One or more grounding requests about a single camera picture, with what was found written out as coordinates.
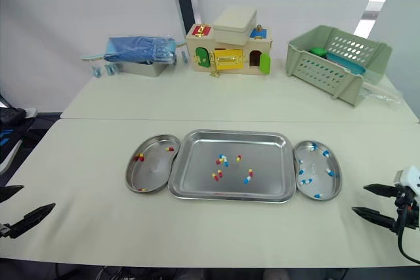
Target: blue cloth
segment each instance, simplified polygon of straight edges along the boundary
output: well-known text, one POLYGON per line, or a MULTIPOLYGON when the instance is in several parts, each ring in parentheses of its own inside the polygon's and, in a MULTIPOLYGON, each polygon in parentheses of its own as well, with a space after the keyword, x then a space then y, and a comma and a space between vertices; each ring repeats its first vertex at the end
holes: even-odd
POLYGON ((253 29, 252 33, 249 37, 256 37, 256 36, 261 36, 263 39, 267 38, 267 29, 262 29, 260 32, 257 31, 257 29, 253 29))
POLYGON ((175 62, 175 40, 170 37, 111 37, 106 45, 104 59, 109 62, 175 62))

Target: plastic basket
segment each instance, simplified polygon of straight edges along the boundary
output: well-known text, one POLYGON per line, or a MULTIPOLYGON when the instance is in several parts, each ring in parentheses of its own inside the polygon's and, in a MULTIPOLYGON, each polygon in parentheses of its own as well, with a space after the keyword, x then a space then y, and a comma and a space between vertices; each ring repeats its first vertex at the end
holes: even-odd
POLYGON ((330 26, 317 28, 289 42, 286 72, 295 75, 353 106, 362 97, 360 88, 364 80, 376 84, 384 75, 392 49, 378 43, 341 31, 330 26), (363 75, 354 75, 346 68, 309 53, 314 47, 354 62, 366 69, 363 75))

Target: stainless steel tray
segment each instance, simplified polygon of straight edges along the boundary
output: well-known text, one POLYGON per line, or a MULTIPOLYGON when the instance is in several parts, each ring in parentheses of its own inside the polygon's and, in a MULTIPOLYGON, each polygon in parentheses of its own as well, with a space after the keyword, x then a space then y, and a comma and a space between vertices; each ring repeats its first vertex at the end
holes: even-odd
POLYGON ((305 140, 295 146, 294 154, 299 191, 320 201, 330 200, 338 195, 342 184, 341 169, 334 153, 326 145, 305 140))
POLYGON ((165 187, 179 146, 178 138, 170 134, 160 134, 143 142, 127 166, 127 187, 136 193, 150 193, 165 187), (143 161, 138 158, 141 153, 143 161))
POLYGON ((182 141, 168 186, 179 198, 283 203, 296 190, 293 149, 277 133, 195 130, 182 141), (228 167, 216 164, 219 155, 226 156, 228 167), (252 177, 245 184, 249 169, 252 177), (223 177, 215 180, 218 170, 223 177))

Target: gray floor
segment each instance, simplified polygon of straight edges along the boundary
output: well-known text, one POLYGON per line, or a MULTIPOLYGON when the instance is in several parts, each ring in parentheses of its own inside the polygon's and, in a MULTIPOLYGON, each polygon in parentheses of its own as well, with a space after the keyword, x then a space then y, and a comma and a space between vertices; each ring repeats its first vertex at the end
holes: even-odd
MULTIPOLYGON (((0 279, 7 280, 49 280, 49 279, 95 279, 102 266, 54 264, 48 262, 27 262, 23 260, 0 259, 0 279)), ((119 267, 107 268, 101 279, 111 279, 119 267)), ((193 274, 203 277, 187 277, 186 269, 175 268, 127 268, 135 279, 182 279, 182 280, 251 280, 263 279, 264 269, 205 269, 193 274)), ((287 269, 290 280, 419 280, 419 267, 401 268, 356 268, 349 269, 287 269)))

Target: table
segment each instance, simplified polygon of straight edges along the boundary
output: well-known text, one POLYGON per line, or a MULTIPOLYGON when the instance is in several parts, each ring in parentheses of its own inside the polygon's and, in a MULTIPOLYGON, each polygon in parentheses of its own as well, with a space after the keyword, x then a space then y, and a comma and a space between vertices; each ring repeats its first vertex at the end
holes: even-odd
MULTIPOLYGON (((92 78, 61 118, 159 119, 189 121, 402 122, 419 119, 403 102, 388 106, 366 99, 353 108, 296 78, 283 60, 272 73, 224 74, 216 79, 179 62, 159 77, 130 73, 92 78)), ((381 84, 393 89, 384 77, 381 84)))
MULTIPOLYGON (((392 199, 366 184, 392 184, 395 172, 420 165, 420 126, 401 123, 300 123, 61 119, 16 172, 25 188, 2 203, 17 222, 36 207, 53 211, 18 239, 0 239, 1 256, 120 266, 340 268, 408 266, 396 236, 354 214, 371 207, 396 217, 392 199), (139 195, 124 182, 131 154, 160 133, 182 139, 194 129, 280 132, 291 143, 315 139, 336 154, 341 193, 317 202, 297 192, 286 204, 181 200, 167 189, 139 195)), ((419 256, 420 233, 404 249, 419 256)))

